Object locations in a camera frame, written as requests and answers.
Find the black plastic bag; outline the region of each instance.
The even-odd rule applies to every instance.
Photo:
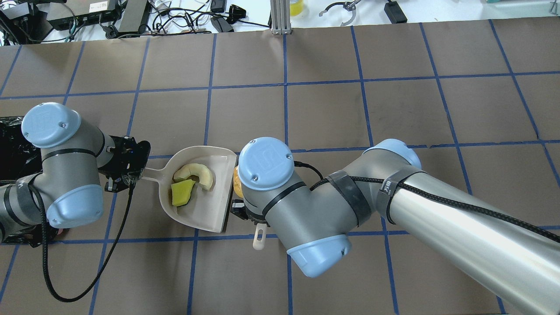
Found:
[[[0,117],[0,179],[19,179],[38,173],[41,151],[21,133],[23,117]]]

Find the black cable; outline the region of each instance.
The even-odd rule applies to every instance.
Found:
[[[41,212],[41,229],[42,229],[42,236],[43,236],[43,240],[41,241],[41,245],[43,246],[43,276],[45,278],[46,287],[49,289],[49,292],[51,293],[51,295],[55,299],[59,300],[60,302],[65,302],[65,303],[75,302],[75,301],[78,301],[79,299],[83,298],[95,286],[95,284],[99,280],[99,277],[101,277],[101,274],[105,270],[105,267],[107,266],[107,263],[109,262],[109,259],[111,258],[111,255],[113,254],[113,250],[115,249],[116,244],[118,243],[118,241],[120,239],[120,235],[123,232],[124,224],[127,221],[128,212],[130,210],[130,203],[132,201],[132,194],[134,192],[134,187],[135,187],[134,184],[129,186],[127,208],[124,211],[123,221],[120,224],[119,232],[116,235],[116,238],[113,242],[113,245],[111,246],[111,249],[109,250],[109,253],[107,254],[107,257],[105,258],[105,261],[103,262],[103,265],[101,266],[101,269],[99,270],[99,272],[95,276],[95,279],[90,284],[90,286],[88,286],[87,289],[84,292],[82,292],[80,295],[78,295],[74,298],[64,298],[56,292],[56,290],[53,287],[53,283],[50,280],[50,275],[49,275],[49,248],[48,248],[48,235],[47,235],[48,227],[47,227],[47,220],[46,220],[45,204],[43,203],[43,198],[41,197],[41,194],[39,193],[37,188],[35,186],[33,186],[32,184],[29,184],[29,190],[35,195],[35,198],[37,199],[39,211]]]
[[[357,176],[350,176],[350,178],[352,178],[355,182],[367,182],[367,183],[377,183],[377,184],[383,184],[383,179],[380,178],[370,178],[370,177],[357,177]],[[325,183],[328,183],[329,181],[326,179],[320,180],[317,183],[315,183],[313,186],[311,186],[311,188],[309,188],[309,190],[313,190],[315,188],[317,188],[318,186],[321,186]],[[431,194],[429,192],[423,191],[419,188],[416,188],[414,186],[410,186],[407,185],[405,183],[399,183],[397,185],[397,187],[400,187],[402,189],[406,189],[407,191],[413,192],[421,197],[424,197],[426,199],[429,199],[431,201],[435,201],[438,203],[441,203],[443,205],[447,205],[447,206],[451,206],[454,208],[458,208],[458,209],[463,209],[463,210],[468,210],[468,211],[473,211],[473,212],[477,212],[483,215],[487,215],[490,217],[493,217],[495,219],[499,219],[505,222],[508,222],[510,224],[514,224],[517,225],[521,228],[524,228],[526,230],[529,230],[533,233],[539,234],[543,237],[546,237],[550,240],[553,240],[557,243],[560,243],[560,236],[551,233],[547,230],[541,229],[538,226],[535,226],[533,224],[527,223],[525,221],[521,221],[515,217],[512,216],[508,216],[506,214],[502,214],[500,212],[496,212],[484,207],[479,207],[479,206],[475,206],[475,205],[471,205],[469,203],[464,203],[464,202],[460,202],[457,200],[452,200],[452,199],[448,199],[445,197],[441,197],[435,194]]]
[[[243,21],[243,20],[237,20],[237,22],[256,25],[256,26],[262,26],[262,27],[266,27],[267,29],[270,29],[270,27],[268,25],[264,25],[264,24],[259,24],[259,23],[249,22],[249,21]]]
[[[4,32],[9,33],[10,36],[12,36],[12,41],[14,43],[17,43],[18,45],[20,45],[20,42],[17,40],[17,37],[13,34],[12,30],[10,30],[10,28],[4,24],[4,22],[2,20],[0,20],[0,22],[2,23],[2,25],[0,25],[2,27],[2,29],[4,30]]]
[[[297,168],[308,168],[308,169],[314,171],[315,173],[317,173],[317,175],[319,176],[320,179],[323,179],[323,175],[321,174],[321,172],[318,169],[314,168],[313,165],[309,165],[307,163],[303,163],[303,162],[300,162],[300,161],[294,161],[293,166],[295,166]]]

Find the yellow cup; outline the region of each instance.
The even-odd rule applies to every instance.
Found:
[[[290,16],[296,16],[304,10],[304,0],[290,0]]]

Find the white dustpan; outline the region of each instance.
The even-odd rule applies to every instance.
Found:
[[[183,165],[200,163],[214,174],[210,191],[196,184],[189,203],[175,207],[171,204],[173,174]],[[142,178],[159,184],[160,203],[172,219],[193,228],[220,233],[231,199],[234,167],[237,155],[228,149],[213,146],[192,146],[177,152],[164,168],[145,168]]]

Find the grid line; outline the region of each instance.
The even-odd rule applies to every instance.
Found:
[[[459,157],[459,164],[461,165],[461,170],[463,171],[463,177],[465,178],[466,190],[469,192],[469,194],[473,194],[473,191],[470,187],[469,176],[466,173],[465,161],[463,160],[461,148],[459,147],[459,141],[457,140],[457,134],[455,133],[455,127],[453,126],[453,120],[451,119],[451,113],[449,112],[449,108],[447,107],[447,101],[445,100],[444,90],[441,87],[441,81],[437,73],[436,63],[433,60],[432,50],[430,49],[430,44],[428,43],[428,37],[426,37],[426,32],[424,31],[424,25],[422,23],[419,23],[418,25],[420,26],[420,31],[422,33],[422,37],[426,45],[426,51],[428,52],[430,63],[432,64],[433,74],[436,76],[437,89],[440,92],[441,102],[444,105],[445,114],[447,115],[447,122],[449,123],[449,129],[451,130],[451,135],[453,136],[453,143],[455,144],[455,148],[457,150],[457,156]]]
[[[105,228],[105,238],[103,239],[103,247],[101,249],[101,257],[99,258],[99,264],[97,266],[98,272],[101,270],[101,267],[103,267],[103,261],[105,260],[105,253],[107,251],[107,244],[109,241],[109,233],[111,232],[111,226],[113,224],[113,215],[115,213],[116,196],[117,194],[113,193],[113,199],[111,200],[111,208],[109,211],[109,218],[107,219],[107,227]],[[89,315],[93,315],[94,313],[95,301],[97,301],[97,290],[99,289],[100,282],[101,282],[101,278],[98,279],[97,283],[94,286],[94,291],[91,295],[90,310],[88,312]]]
[[[6,88],[6,85],[8,84],[8,79],[10,79],[10,75],[12,74],[13,68],[16,65],[17,57],[20,56],[20,51],[22,47],[23,45],[19,45],[19,47],[17,48],[16,55],[14,56],[12,61],[12,65],[10,66],[8,73],[6,74],[6,78],[4,79],[4,83],[2,84],[2,87],[0,87],[0,96],[2,96],[2,93],[4,93],[4,89]]]
[[[292,257],[288,254],[286,254],[286,262],[288,271],[288,315],[293,315]]]
[[[18,249],[20,249],[19,245],[16,245],[13,249],[12,259],[10,260],[10,265],[8,266],[8,270],[6,271],[6,277],[4,278],[2,289],[0,289],[0,303],[2,302],[2,298],[4,297],[4,293],[6,292],[6,286],[8,285],[8,279],[10,278],[10,274],[12,273],[13,263],[16,261],[16,255]]]
[[[560,230],[560,225],[541,225],[539,228],[544,230]],[[387,235],[408,235],[409,233],[405,230],[388,230]],[[348,233],[349,236],[384,236],[383,231],[351,231]],[[248,239],[252,240],[254,234],[238,234],[238,235],[214,235],[214,236],[199,236],[198,241],[200,242],[211,242],[215,240],[234,240],[234,239]],[[278,238],[277,234],[267,234],[267,238],[274,239]],[[70,244],[112,244],[115,239],[70,239],[70,240],[55,240],[49,242],[49,244],[60,244],[60,245],[70,245]],[[195,237],[162,237],[162,238],[122,238],[119,239],[119,244],[123,243],[163,243],[163,242],[192,242]],[[5,244],[2,243],[0,246],[19,246],[18,244]]]
[[[374,138],[371,134],[371,126],[370,126],[370,112],[367,109],[367,98],[366,98],[366,88],[363,84],[363,72],[362,72],[362,63],[360,61],[360,51],[358,50],[358,42],[356,41],[356,33],[354,32],[354,26],[350,26],[350,31],[352,33],[352,41],[354,42],[354,50],[356,51],[356,62],[358,63],[358,74],[360,76],[360,87],[362,89],[362,102],[363,102],[363,111],[366,117],[366,127],[367,127],[367,137],[370,139],[370,146],[374,145]]]
[[[519,72],[514,73],[515,76],[536,76],[536,75],[552,75],[560,74],[560,71],[542,71],[542,72]],[[511,76],[510,73],[495,73],[495,74],[482,74],[482,75],[453,75],[453,76],[439,76],[439,79],[453,79],[453,78],[473,78],[473,77],[496,77],[496,76]],[[408,80],[430,80],[435,79],[435,76],[422,76],[422,77],[391,77],[391,78],[364,78],[364,82],[378,82],[378,81],[408,81]],[[244,89],[248,87],[270,87],[270,86],[295,86],[295,85],[323,85],[323,84],[344,84],[344,83],[360,83],[361,80],[334,80],[334,81],[309,81],[309,82],[279,82],[271,84],[247,84],[247,85],[222,85],[212,86],[212,89]],[[105,92],[85,92],[85,93],[68,93],[68,94],[44,94],[44,95],[23,95],[23,96],[0,96],[0,100],[15,100],[15,99],[40,99],[40,98],[63,98],[73,96],[93,96],[93,95],[112,95],[112,94],[131,94],[131,93],[152,93],[152,92],[172,92],[172,91],[192,91],[192,90],[208,90],[208,86],[198,87],[172,87],[168,89],[145,89],[145,90],[123,90],[123,91],[105,91]]]
[[[204,145],[208,145],[208,128],[210,125],[210,106],[212,104],[212,80],[214,79],[214,59],[216,57],[216,40],[214,34],[212,41],[212,58],[210,60],[210,76],[208,79],[208,99],[206,100],[206,124],[204,125]]]
[[[288,43],[286,34],[282,34],[282,57],[284,66],[284,143],[288,145]],[[293,315],[292,257],[286,252],[286,280],[288,290],[288,315]]]
[[[288,145],[288,48],[286,34],[282,34],[282,58],[284,63],[284,143]]]
[[[385,257],[387,258],[387,271],[389,273],[389,284],[391,286],[391,297],[393,298],[393,311],[399,315],[399,302],[396,297],[395,275],[393,273],[393,260],[391,259],[391,248],[389,246],[389,233],[387,231],[387,223],[381,218],[381,227],[383,228],[383,238],[385,244]]]
[[[138,103],[138,93],[140,85],[142,84],[142,76],[144,74],[144,67],[146,66],[146,58],[148,58],[148,48],[150,47],[150,39],[146,40],[146,47],[144,48],[144,57],[142,58],[142,65],[140,66],[140,75],[138,76],[138,83],[136,83],[136,91],[134,91],[134,101],[132,103],[132,110],[130,111],[130,120],[128,121],[127,136],[130,136],[132,130],[132,123],[134,122],[134,114],[136,113],[136,105]]]
[[[210,125],[210,110],[212,104],[212,84],[214,79],[214,61],[216,59],[216,44],[217,44],[217,34],[213,35],[212,39],[212,56],[210,59],[210,75],[208,79],[208,99],[206,103],[206,125],[204,127],[204,145],[208,145],[208,130]],[[197,264],[197,252],[198,252],[198,229],[194,229],[194,239],[193,239],[193,253],[190,261],[190,277],[189,277],[189,292],[186,300],[186,313],[191,315],[193,313],[193,294],[194,294],[194,273]]]
[[[64,101],[62,105],[66,106],[66,101],[68,101],[68,94],[70,94],[70,89],[72,89],[72,84],[74,83],[74,79],[76,78],[76,72],[78,72],[78,67],[80,66],[80,60],[82,59],[83,49],[86,46],[86,41],[82,42],[82,46],[80,47],[80,53],[78,54],[78,59],[76,60],[76,65],[74,66],[74,71],[72,72],[72,77],[70,78],[70,83],[68,83],[68,89],[66,90],[66,94],[64,96]]]
[[[550,153],[548,152],[547,146],[544,144],[544,142],[540,138],[539,128],[537,127],[536,122],[535,122],[535,118],[533,117],[533,114],[531,114],[531,110],[529,109],[529,106],[527,105],[527,101],[525,100],[523,92],[521,91],[521,87],[519,86],[517,78],[515,77],[516,75],[515,75],[513,69],[511,68],[510,61],[507,59],[506,51],[504,50],[504,48],[502,46],[502,42],[500,41],[500,37],[498,36],[498,32],[496,31],[496,28],[494,27],[494,22],[492,22],[492,20],[488,20],[488,23],[490,24],[490,28],[492,29],[492,32],[494,33],[494,37],[496,38],[496,42],[498,43],[498,47],[500,48],[500,52],[502,53],[503,59],[506,62],[507,69],[510,72],[510,76],[511,76],[512,80],[514,81],[514,85],[515,85],[515,88],[517,89],[517,93],[519,93],[519,98],[521,99],[521,102],[523,103],[523,107],[525,108],[525,111],[527,112],[527,116],[529,117],[529,120],[531,121],[531,125],[533,126],[533,129],[535,131],[536,138],[539,140],[541,146],[543,147],[544,155],[547,157],[547,162],[550,166],[550,169],[552,170],[552,174],[554,175],[554,178],[556,179],[556,184],[558,185],[558,187],[560,187],[560,176],[558,175],[556,167],[554,166],[554,162],[552,162],[552,158],[550,156]]]
[[[191,315],[193,313],[194,273],[197,264],[198,237],[198,229],[194,229],[193,254],[190,260],[189,295],[186,300],[187,315]]]

